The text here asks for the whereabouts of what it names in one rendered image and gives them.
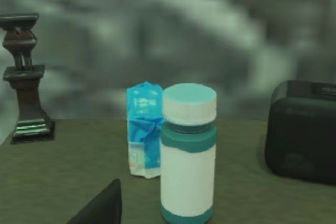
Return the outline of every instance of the bottle lid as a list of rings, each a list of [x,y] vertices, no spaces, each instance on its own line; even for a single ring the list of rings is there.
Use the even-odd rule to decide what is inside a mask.
[[[210,87],[181,83],[163,91],[162,113],[165,119],[182,126],[198,126],[215,120],[217,94]]]

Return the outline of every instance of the brown table surface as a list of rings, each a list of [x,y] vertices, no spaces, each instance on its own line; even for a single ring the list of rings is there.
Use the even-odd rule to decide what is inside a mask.
[[[266,123],[217,121],[211,223],[331,224],[336,188],[274,176],[258,162]],[[131,176],[126,121],[62,120],[50,142],[0,146],[0,223],[63,224],[113,179],[123,224],[164,223],[159,179]]]

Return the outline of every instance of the gray stone background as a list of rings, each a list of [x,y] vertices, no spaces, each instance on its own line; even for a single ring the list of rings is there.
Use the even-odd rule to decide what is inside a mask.
[[[39,12],[34,63],[57,119],[125,118],[125,89],[198,82],[218,93],[220,118],[267,118],[287,79],[334,82],[334,0],[0,0],[0,13]],[[0,48],[0,72],[13,65]],[[17,118],[0,82],[0,138]]]

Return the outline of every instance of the blue carton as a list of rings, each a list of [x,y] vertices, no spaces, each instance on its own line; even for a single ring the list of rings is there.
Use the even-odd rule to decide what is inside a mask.
[[[127,89],[127,135],[130,172],[153,178],[160,175],[162,88],[144,82]]]

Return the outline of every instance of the bottle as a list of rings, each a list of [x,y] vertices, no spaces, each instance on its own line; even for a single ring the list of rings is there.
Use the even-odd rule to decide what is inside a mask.
[[[169,224],[204,224],[213,213],[217,94],[183,83],[162,99],[161,214]]]

